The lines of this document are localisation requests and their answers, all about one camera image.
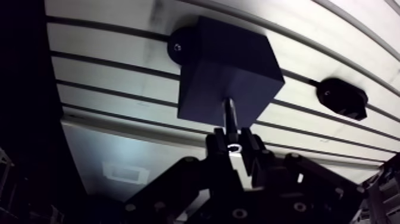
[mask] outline white slatwall panel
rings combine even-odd
[[[378,75],[379,78],[400,89],[400,78],[398,78],[400,62],[359,30],[312,1],[214,1],[244,10],[293,30],[300,35],[304,35],[336,51],[344,57],[349,58],[361,67]],[[365,18],[366,12],[371,10],[367,10],[366,8],[371,6],[370,4],[372,1],[368,0],[366,3],[362,4],[356,1],[344,3],[344,1],[334,0],[333,2],[365,23],[374,32],[381,35],[382,38],[394,48],[400,49],[400,45],[396,46],[398,43],[395,43],[393,39],[393,36],[398,35],[397,31],[391,32],[390,35],[388,35],[388,32],[385,33],[382,29],[377,27],[376,24],[378,22],[372,23]],[[364,8],[357,13],[352,13],[350,11],[354,10],[354,5],[362,5]],[[379,5],[378,9],[374,10],[374,13],[378,15],[387,9]],[[46,13],[47,15],[55,17],[97,21],[135,29],[149,30],[165,35],[169,35],[171,31],[176,28],[177,23],[186,24],[189,21],[193,21],[196,15],[216,18],[267,35],[281,68],[316,81],[321,81],[332,76],[344,79],[364,89],[369,97],[369,103],[371,105],[400,118],[399,97],[365,77],[363,74],[278,33],[202,7],[175,0],[48,0],[46,1]],[[394,22],[385,24],[385,26],[394,29],[394,24],[397,24],[397,22],[400,22],[400,17],[396,17]],[[179,66],[169,59],[166,52],[166,43],[164,42],[116,32],[54,23],[48,24],[48,35],[50,48],[53,51],[100,58],[179,74]],[[53,57],[52,62],[56,78],[59,80],[81,83],[167,102],[177,102],[179,84],[176,80],[59,57]],[[285,81],[285,86],[276,96],[277,100],[310,108],[400,138],[400,124],[394,120],[388,119],[371,110],[367,110],[368,118],[361,122],[347,119],[322,106],[317,101],[315,97],[315,88],[312,86],[287,77]],[[102,94],[65,85],[58,85],[58,90],[61,101],[66,104],[207,132],[213,129],[210,125],[177,119],[177,110],[174,107],[117,97],[110,94]],[[129,122],[123,119],[102,116],[68,107],[65,107],[64,111],[66,113],[124,123],[131,127],[157,130],[160,133],[172,133],[187,139],[202,139],[204,137],[204,135],[200,133],[174,130],[169,127],[159,127],[139,122]],[[359,142],[374,147],[400,151],[400,141],[276,104],[269,105],[258,120]],[[259,134],[264,141],[274,144],[308,148],[326,153],[372,158],[375,160],[388,160],[393,156],[392,153],[373,150],[367,147],[345,144],[343,142],[317,138],[315,136],[257,124],[252,126],[252,130]],[[280,153],[292,151],[280,147],[269,148]],[[332,155],[316,153],[301,154],[334,161],[378,164],[365,160],[335,157]],[[340,174],[347,173],[348,178],[357,182],[361,182],[373,174],[366,171],[356,172],[353,170],[353,172],[350,170],[346,171],[345,169],[337,170],[337,167],[331,168],[333,170],[336,169],[335,171]]]
[[[54,57],[52,62],[56,78],[59,80],[177,103],[179,83],[175,80],[57,57]],[[281,92],[289,89],[287,88],[287,84]],[[296,96],[297,98],[298,94],[294,92],[291,96]],[[345,127],[345,125],[339,122],[317,118],[307,113],[298,112],[274,104],[269,105],[262,115],[260,115],[258,120],[328,136],[337,135],[340,133],[340,130]],[[398,150],[398,141],[357,128],[353,128],[352,131],[354,132],[353,134],[347,134],[341,136],[341,138],[382,148]]]
[[[182,20],[182,18],[190,21],[190,18],[194,18],[196,15],[205,15],[228,23],[233,23],[237,26],[242,26],[258,33],[266,33],[281,68],[293,71],[317,81],[331,76],[340,77],[341,79],[346,80],[365,90],[369,96],[370,104],[379,107],[382,110],[395,115],[396,117],[400,117],[400,100],[398,97],[374,81],[318,51],[315,51],[282,35],[270,32],[242,20],[177,1],[167,1],[168,4],[164,6],[164,11],[157,11],[159,14],[157,15],[160,17],[158,23],[154,23],[152,20],[150,20],[150,18],[152,18],[153,11],[149,10],[147,13],[145,13],[145,9],[137,15],[140,17],[140,20],[138,21],[131,21],[130,16],[132,15],[127,15],[127,17],[124,17],[125,14],[119,14],[118,19],[113,20],[111,17],[104,17],[104,14],[107,14],[105,12],[118,11],[120,7],[138,8],[141,1],[131,1],[129,3],[124,2],[123,4],[115,4],[112,7],[109,7],[109,4],[103,3],[103,1],[96,1],[97,10],[92,8],[92,4],[94,4],[93,2],[92,4],[87,4],[85,1],[87,0],[75,0],[71,3],[68,3],[69,6],[66,7],[65,10],[62,10],[62,12],[60,12],[60,5],[63,5],[63,0],[51,1],[47,3],[47,13],[49,15],[57,15],[68,18],[82,18],[87,20],[103,21],[138,29],[152,30],[168,35],[173,30],[176,23]],[[233,4],[233,6],[236,5],[237,7],[242,4],[240,1],[231,0],[228,2],[230,5]],[[257,4],[259,4],[257,5],[259,6],[259,10],[271,7],[271,13],[265,13],[265,15],[262,13],[253,12],[251,10],[251,1],[246,1],[247,7],[244,9],[247,9],[252,13],[256,13],[260,17],[292,29],[315,41],[319,41],[320,39],[325,40],[326,36],[329,36],[327,39],[328,41],[324,41],[322,43],[326,47],[337,50],[338,53],[350,58],[367,69],[371,69],[368,66],[374,66],[375,69],[379,69],[379,71],[376,70],[375,74],[379,75],[379,77],[383,80],[390,81],[396,77],[397,72],[400,70],[400,63],[385,50],[379,47],[375,42],[363,35],[357,29],[353,28],[347,22],[341,20],[339,17],[333,15],[319,5],[311,1],[300,2],[306,6],[309,6],[310,9],[304,11],[304,7],[301,7],[299,10],[296,10],[295,6],[297,3],[293,3],[292,5],[287,1],[257,1]],[[85,8],[87,12],[90,13],[83,14],[82,8]],[[315,11],[317,12],[316,15],[323,15],[323,17],[317,17],[314,15]],[[148,19],[147,22],[139,24],[141,21],[145,21],[146,18]],[[337,37],[338,39],[331,40],[330,38],[332,36]],[[374,55],[374,57],[371,58],[371,54],[361,51],[360,48],[363,50],[372,49],[371,54]],[[383,65],[382,61],[385,63],[391,61],[391,66],[388,67]],[[169,67],[165,67],[165,69],[168,71],[173,71],[170,70]]]
[[[384,1],[330,0],[400,52],[400,16]]]
[[[63,85],[58,85],[58,92],[60,93],[61,101],[67,104],[89,107],[100,111],[122,114],[124,116],[137,117],[170,125],[191,127],[207,132],[213,130],[213,126],[211,125],[178,119],[176,117],[177,109],[173,107],[115,97]],[[318,147],[317,149],[323,152],[373,158],[377,160],[388,160],[393,156],[391,153],[384,153],[357,146],[347,147],[346,144],[339,144],[337,142],[325,142],[325,144],[320,144],[320,138],[260,125],[253,125],[251,128],[252,131],[258,134],[265,142],[311,149]]]

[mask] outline dark background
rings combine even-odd
[[[45,19],[43,1],[1,3],[0,146],[15,164],[11,179],[22,185],[21,219],[52,204],[77,223],[87,198],[60,123]]]

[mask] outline black cube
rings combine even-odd
[[[267,37],[206,17],[192,32],[178,118],[223,126],[222,103],[231,98],[238,128],[250,127],[285,84]]]

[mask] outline screw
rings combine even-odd
[[[185,158],[185,161],[187,161],[187,162],[193,162],[194,159],[193,159],[193,157],[186,157],[186,158]]]
[[[166,205],[162,201],[156,202],[154,204],[155,211],[160,211],[161,209],[165,208]]]
[[[305,212],[307,210],[307,206],[302,202],[295,203],[293,208],[298,212]]]
[[[363,194],[365,192],[365,189],[361,186],[358,186],[357,191]]]
[[[235,219],[244,219],[247,217],[247,211],[244,209],[235,209],[232,211],[232,216]]]
[[[127,210],[127,211],[133,211],[135,209],[136,209],[136,206],[134,204],[127,204],[125,206],[125,210]]]
[[[202,213],[200,213],[200,218],[202,218],[202,219],[210,219],[211,215],[208,214],[208,213],[202,212]]]
[[[344,193],[344,191],[343,191],[342,188],[336,188],[336,189],[335,189],[335,192],[338,193],[338,194],[340,194],[340,195],[342,195],[342,194]]]
[[[174,51],[181,51],[182,50],[182,46],[180,46],[179,43],[175,43],[174,45]]]

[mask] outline metal shaft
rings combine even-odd
[[[236,111],[235,104],[232,99],[227,98],[223,103],[224,108],[224,122],[226,136],[228,138],[229,144],[234,144],[238,142],[238,123],[236,121]]]

